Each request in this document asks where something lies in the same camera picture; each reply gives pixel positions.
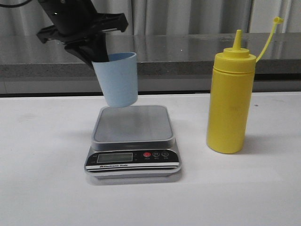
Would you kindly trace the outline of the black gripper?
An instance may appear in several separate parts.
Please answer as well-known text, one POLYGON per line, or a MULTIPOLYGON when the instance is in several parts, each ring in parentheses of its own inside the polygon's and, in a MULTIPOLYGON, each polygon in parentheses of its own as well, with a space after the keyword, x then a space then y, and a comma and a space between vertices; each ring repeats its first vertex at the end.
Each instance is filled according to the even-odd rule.
POLYGON ((90 38, 85 45, 68 44, 64 50, 92 70, 92 62, 108 62, 106 34, 124 32, 128 27, 125 14, 98 13, 90 0, 39 0, 53 23, 37 33, 42 43, 48 40, 75 42, 90 38))

